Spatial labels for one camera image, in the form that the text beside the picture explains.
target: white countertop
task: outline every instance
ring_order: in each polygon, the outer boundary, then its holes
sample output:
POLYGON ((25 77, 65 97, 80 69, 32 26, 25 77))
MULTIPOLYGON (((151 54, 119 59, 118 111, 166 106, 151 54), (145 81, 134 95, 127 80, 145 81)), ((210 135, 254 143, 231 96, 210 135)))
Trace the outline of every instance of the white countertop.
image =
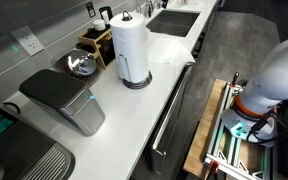
MULTIPOLYGON (((185 38, 157 33, 150 33, 149 38, 176 39, 187 52, 191 51, 215 2, 200 0, 193 3, 189 0, 186 6, 172 8, 200 12, 185 38)), ((76 165, 70 180, 125 180, 130 177, 185 64, 185 60, 166 63, 156 61, 155 58, 153 60, 153 57, 149 56, 153 80, 144 89, 132 90, 125 87, 118 78, 116 62, 90 88, 106 115, 100 129, 91 137, 83 137, 56 123, 21 94, 12 101, 25 109, 23 116, 26 119, 75 155, 76 165)))

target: wall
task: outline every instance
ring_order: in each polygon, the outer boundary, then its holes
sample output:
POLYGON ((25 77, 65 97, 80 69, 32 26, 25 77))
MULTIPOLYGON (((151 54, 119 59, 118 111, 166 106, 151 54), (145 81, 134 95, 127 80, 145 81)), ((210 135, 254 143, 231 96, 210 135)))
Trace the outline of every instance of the wall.
POLYGON ((29 76, 50 68, 54 59, 72 49, 78 42, 76 37, 99 17, 100 7, 110 6, 113 15, 124 10, 133 11, 136 7, 135 0, 92 0, 96 17, 91 19, 85 7, 87 2, 0 0, 0 102, 17 92, 19 85, 29 76), (10 34, 25 25, 45 47, 32 57, 10 34))

